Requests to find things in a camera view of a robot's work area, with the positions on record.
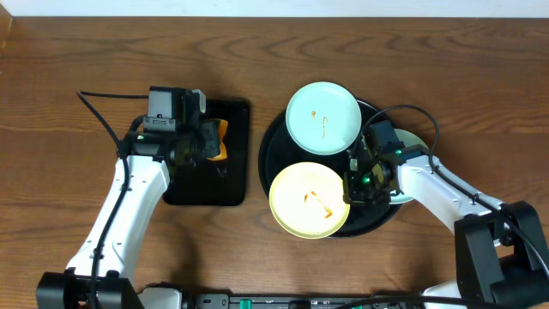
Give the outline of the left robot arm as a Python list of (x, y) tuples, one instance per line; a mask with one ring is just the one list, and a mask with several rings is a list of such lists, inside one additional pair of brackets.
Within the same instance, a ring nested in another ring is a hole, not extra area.
[(136, 261), (154, 209), (175, 172), (220, 154), (216, 123), (203, 120), (199, 89), (151, 87), (148, 111), (136, 117), (117, 147), (115, 174), (100, 213), (62, 273), (46, 272), (36, 288), (40, 308), (181, 308), (180, 288), (138, 293)]

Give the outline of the orange green scrub sponge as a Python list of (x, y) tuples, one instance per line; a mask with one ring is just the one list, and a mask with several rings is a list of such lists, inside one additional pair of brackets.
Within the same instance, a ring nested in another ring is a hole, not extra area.
[(210, 161), (223, 161), (227, 158), (226, 145), (224, 144), (224, 138), (228, 129), (228, 121), (220, 118), (212, 118), (211, 122), (214, 123), (220, 142), (220, 153), (215, 157), (209, 158)]

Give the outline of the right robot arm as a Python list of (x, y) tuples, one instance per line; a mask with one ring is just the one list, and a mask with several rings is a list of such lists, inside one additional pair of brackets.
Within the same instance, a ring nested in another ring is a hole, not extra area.
[(422, 204), (454, 235), (455, 280), (408, 303), (420, 308), (529, 308), (548, 301), (548, 247), (533, 206), (474, 189), (428, 148), (389, 142), (348, 153), (346, 199), (357, 206), (395, 191)]

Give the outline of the yellow plate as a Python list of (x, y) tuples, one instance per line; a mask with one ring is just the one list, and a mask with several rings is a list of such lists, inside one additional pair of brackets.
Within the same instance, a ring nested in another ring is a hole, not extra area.
[(343, 200), (342, 178), (314, 162), (292, 164), (279, 172), (268, 191), (270, 210), (290, 234), (322, 239), (346, 222), (350, 204)]

